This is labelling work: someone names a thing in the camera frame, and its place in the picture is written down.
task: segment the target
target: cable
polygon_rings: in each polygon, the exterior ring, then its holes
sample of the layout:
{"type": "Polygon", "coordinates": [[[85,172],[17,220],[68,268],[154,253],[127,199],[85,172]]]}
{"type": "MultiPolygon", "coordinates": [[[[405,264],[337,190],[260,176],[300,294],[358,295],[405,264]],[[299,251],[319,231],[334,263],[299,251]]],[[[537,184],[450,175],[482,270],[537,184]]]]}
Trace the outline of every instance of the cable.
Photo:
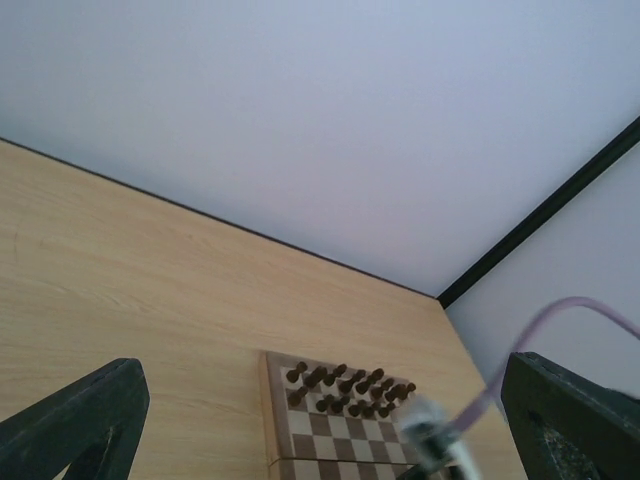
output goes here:
{"type": "MultiPolygon", "coordinates": [[[[547,320],[561,311],[573,307],[585,307],[598,312],[616,323],[627,333],[630,333],[640,340],[640,327],[631,323],[631,321],[616,312],[613,308],[589,297],[567,297],[557,300],[540,310],[533,317],[531,322],[529,322],[529,325],[527,325],[522,333],[520,333],[520,336],[513,343],[509,352],[521,351],[547,320]]],[[[494,401],[494,398],[500,394],[500,385],[502,384],[502,379],[507,369],[508,361],[509,354],[505,356],[500,367],[487,383],[487,388],[485,388],[464,410],[462,410],[462,412],[460,412],[458,416],[449,423],[449,426],[453,427],[459,433],[463,433],[486,412],[494,401]]]]}

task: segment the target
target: chessboard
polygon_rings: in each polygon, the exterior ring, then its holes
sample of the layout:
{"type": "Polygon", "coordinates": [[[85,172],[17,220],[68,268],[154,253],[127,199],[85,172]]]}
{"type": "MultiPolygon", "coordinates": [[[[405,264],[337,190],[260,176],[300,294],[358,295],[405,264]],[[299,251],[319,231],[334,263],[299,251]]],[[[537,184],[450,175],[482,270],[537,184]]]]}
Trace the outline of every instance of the chessboard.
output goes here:
{"type": "Polygon", "coordinates": [[[260,385],[271,480],[395,480],[418,463],[392,421],[406,379],[264,352],[260,385]]]}

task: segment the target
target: folding chess board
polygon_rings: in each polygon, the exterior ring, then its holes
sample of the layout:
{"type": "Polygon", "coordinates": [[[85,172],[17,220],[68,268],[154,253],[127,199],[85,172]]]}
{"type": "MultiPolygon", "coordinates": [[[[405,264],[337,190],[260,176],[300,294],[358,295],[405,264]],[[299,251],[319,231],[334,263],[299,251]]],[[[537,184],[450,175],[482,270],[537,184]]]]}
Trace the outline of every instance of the folding chess board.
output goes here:
{"type": "MultiPolygon", "coordinates": [[[[351,404],[374,402],[371,390],[359,394],[318,383],[296,406],[288,397],[303,386],[304,379],[318,366],[331,372],[336,365],[275,352],[265,352],[260,361],[260,383],[271,480],[395,480],[418,463],[415,450],[407,444],[392,421],[352,416],[348,408],[339,413],[318,411],[316,404],[327,395],[349,396],[351,404]],[[287,372],[304,361],[308,370],[296,382],[287,372]]],[[[347,367],[341,379],[352,378],[356,369],[347,367]]],[[[379,381],[389,378],[384,376],[379,381]]],[[[408,383],[394,377],[395,383],[408,383]]]]}

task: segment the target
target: black strip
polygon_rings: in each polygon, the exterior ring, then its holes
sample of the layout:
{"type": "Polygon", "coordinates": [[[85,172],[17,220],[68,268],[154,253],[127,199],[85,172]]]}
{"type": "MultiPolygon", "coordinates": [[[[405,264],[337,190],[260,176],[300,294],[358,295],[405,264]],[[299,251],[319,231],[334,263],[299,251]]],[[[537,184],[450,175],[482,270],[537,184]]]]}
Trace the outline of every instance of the black strip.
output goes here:
{"type": "Polygon", "coordinates": [[[277,238],[271,237],[269,235],[265,235],[264,233],[260,233],[260,232],[257,232],[255,230],[252,230],[250,228],[243,227],[242,225],[238,225],[237,223],[230,222],[229,220],[225,220],[224,218],[216,217],[215,215],[211,215],[209,213],[203,212],[202,210],[198,210],[196,208],[192,208],[192,207],[190,207],[188,205],[184,205],[182,203],[173,201],[173,200],[171,200],[169,198],[162,197],[161,195],[157,195],[157,194],[149,192],[147,190],[143,190],[142,188],[138,188],[138,187],[136,187],[134,185],[130,185],[130,184],[126,183],[126,182],[122,182],[120,180],[116,180],[115,178],[111,178],[111,177],[108,177],[108,176],[103,175],[101,173],[97,173],[97,172],[91,171],[91,170],[89,170],[87,168],[84,168],[84,167],[81,167],[79,165],[76,165],[76,164],[73,164],[71,162],[68,162],[67,160],[62,160],[61,158],[54,157],[53,155],[49,155],[47,153],[41,152],[39,150],[36,150],[34,148],[30,148],[30,147],[27,147],[25,145],[21,145],[21,144],[19,144],[17,142],[8,140],[8,139],[6,139],[6,138],[4,138],[2,136],[0,136],[0,141],[6,142],[6,143],[8,143],[10,145],[13,145],[13,146],[16,146],[16,147],[19,147],[19,148],[23,148],[24,150],[27,150],[29,152],[33,152],[33,153],[35,153],[37,155],[41,155],[43,157],[49,158],[50,160],[54,160],[56,162],[62,163],[63,165],[66,165],[66,166],[71,167],[71,168],[75,168],[76,170],[80,170],[80,171],[88,173],[90,175],[94,175],[96,177],[100,177],[100,178],[102,178],[104,180],[108,180],[110,182],[116,183],[116,184],[121,185],[123,187],[130,188],[132,190],[135,190],[136,192],[143,193],[144,195],[148,195],[150,197],[157,198],[158,200],[162,200],[163,202],[170,203],[171,205],[175,205],[176,207],[184,208],[185,210],[188,210],[190,212],[196,213],[198,215],[202,215],[203,217],[207,217],[207,218],[210,218],[210,219],[215,220],[217,222],[224,223],[225,225],[229,225],[231,227],[238,228],[238,229],[240,229],[240,230],[242,230],[244,232],[251,233],[253,235],[257,235],[258,237],[264,238],[265,240],[270,240],[272,242],[276,242],[276,243],[278,243],[280,245],[283,245],[285,247],[289,247],[289,248],[292,248],[292,249],[297,250],[299,252],[306,253],[307,255],[311,255],[312,257],[319,258],[321,260],[325,260],[325,261],[327,261],[329,263],[333,263],[334,265],[338,265],[340,267],[346,268],[348,270],[352,270],[352,271],[357,272],[357,273],[361,273],[362,275],[366,275],[367,277],[375,278],[376,280],[380,280],[381,282],[388,283],[389,285],[393,285],[394,287],[399,287],[399,288],[402,288],[404,290],[408,290],[410,292],[417,293],[417,294],[425,296],[425,297],[435,298],[433,295],[429,295],[428,293],[421,292],[419,290],[416,290],[415,288],[411,288],[411,287],[408,287],[406,285],[402,285],[400,283],[394,282],[392,280],[388,280],[386,278],[379,277],[378,275],[374,275],[373,273],[365,272],[364,270],[360,270],[360,269],[358,269],[356,267],[353,267],[351,265],[347,265],[346,263],[342,263],[342,262],[339,262],[337,260],[333,260],[331,258],[323,257],[322,255],[314,253],[314,252],[312,252],[310,250],[306,250],[304,248],[298,247],[298,246],[293,245],[291,243],[287,243],[287,242],[285,242],[283,240],[278,240],[277,238]]]}
{"type": "Polygon", "coordinates": [[[564,182],[544,202],[522,220],[502,240],[474,263],[469,270],[462,274],[449,288],[440,294],[438,300],[443,308],[449,307],[460,298],[478,280],[513,252],[522,242],[531,236],[538,228],[553,217],[562,207],[569,203],[576,195],[584,190],[607,168],[618,161],[625,153],[640,141],[640,117],[636,118],[622,133],[600,150],[580,170],[564,182]]]}

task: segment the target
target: light wood tabletop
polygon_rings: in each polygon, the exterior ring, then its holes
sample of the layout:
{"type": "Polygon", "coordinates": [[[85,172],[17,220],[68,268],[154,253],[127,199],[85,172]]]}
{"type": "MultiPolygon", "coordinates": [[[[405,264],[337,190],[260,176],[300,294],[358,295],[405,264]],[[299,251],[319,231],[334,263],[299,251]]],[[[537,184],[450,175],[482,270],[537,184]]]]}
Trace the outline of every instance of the light wood tabletop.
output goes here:
{"type": "MultiPolygon", "coordinates": [[[[267,478],[261,350],[383,366],[451,414],[483,386],[436,300],[4,142],[0,345],[0,419],[139,358],[134,479],[267,478]]],[[[524,478],[495,408],[468,438],[524,478]]]]}

